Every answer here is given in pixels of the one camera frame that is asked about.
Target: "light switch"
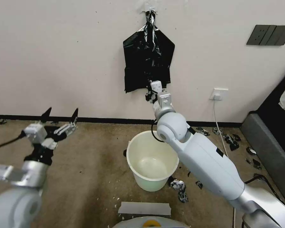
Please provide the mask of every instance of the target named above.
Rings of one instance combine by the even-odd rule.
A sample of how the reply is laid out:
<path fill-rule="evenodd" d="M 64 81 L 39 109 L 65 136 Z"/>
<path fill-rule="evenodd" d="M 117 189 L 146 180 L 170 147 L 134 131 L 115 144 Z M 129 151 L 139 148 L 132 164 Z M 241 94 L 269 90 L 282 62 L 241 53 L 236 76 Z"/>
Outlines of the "light switch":
<path fill-rule="evenodd" d="M 247 45 L 281 46 L 285 44 L 285 25 L 256 25 Z"/>

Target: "paper scrap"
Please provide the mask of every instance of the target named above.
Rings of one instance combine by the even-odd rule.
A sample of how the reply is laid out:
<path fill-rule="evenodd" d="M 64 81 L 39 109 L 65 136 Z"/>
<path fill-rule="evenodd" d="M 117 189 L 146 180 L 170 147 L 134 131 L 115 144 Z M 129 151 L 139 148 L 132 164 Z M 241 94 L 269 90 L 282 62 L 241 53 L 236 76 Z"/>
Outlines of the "paper scrap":
<path fill-rule="evenodd" d="M 171 207 L 168 203 L 146 203 L 146 202 L 121 202 L 118 209 L 120 214 L 151 214 L 171 215 Z"/>

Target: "white bucket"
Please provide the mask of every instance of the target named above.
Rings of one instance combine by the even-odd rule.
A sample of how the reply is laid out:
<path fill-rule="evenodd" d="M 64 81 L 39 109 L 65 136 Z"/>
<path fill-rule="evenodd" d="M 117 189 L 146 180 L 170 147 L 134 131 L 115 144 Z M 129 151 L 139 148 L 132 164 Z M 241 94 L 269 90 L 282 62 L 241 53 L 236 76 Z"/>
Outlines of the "white bucket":
<path fill-rule="evenodd" d="M 151 131 L 136 135 L 128 144 L 127 162 L 136 183 L 143 190 L 160 190 L 178 167 L 177 153 L 164 142 L 158 142 Z"/>

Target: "black baseboard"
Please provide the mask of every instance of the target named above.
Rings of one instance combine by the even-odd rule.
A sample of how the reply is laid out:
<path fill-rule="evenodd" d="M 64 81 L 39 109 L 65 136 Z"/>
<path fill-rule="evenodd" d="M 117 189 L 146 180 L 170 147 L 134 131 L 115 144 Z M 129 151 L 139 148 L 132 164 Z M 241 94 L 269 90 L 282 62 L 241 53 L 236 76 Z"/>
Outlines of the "black baseboard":
<path fill-rule="evenodd" d="M 40 116 L 0 115 L 0 119 L 38 121 L 40 119 Z M 70 120 L 70 117 L 49 117 L 48 118 L 48 121 L 55 121 L 55 122 L 68 122 L 69 120 Z M 77 122 L 109 123 L 109 124 L 149 124 L 151 125 L 153 120 L 78 117 Z M 188 121 L 188 124 L 193 127 L 215 127 L 216 126 L 215 122 Z M 239 128 L 242 125 L 242 123 L 219 122 L 218 125 L 220 127 Z"/>

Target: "electrical outlet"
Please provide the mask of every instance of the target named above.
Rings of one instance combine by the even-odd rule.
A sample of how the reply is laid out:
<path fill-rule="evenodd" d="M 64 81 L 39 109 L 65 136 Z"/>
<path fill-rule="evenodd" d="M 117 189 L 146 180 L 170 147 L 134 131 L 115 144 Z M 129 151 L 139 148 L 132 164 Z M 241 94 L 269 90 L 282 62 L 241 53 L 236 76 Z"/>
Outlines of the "electrical outlet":
<path fill-rule="evenodd" d="M 220 96 L 220 98 L 216 100 L 224 100 L 227 97 L 227 93 L 228 89 L 214 88 L 209 99 L 214 100 L 214 96 Z"/>

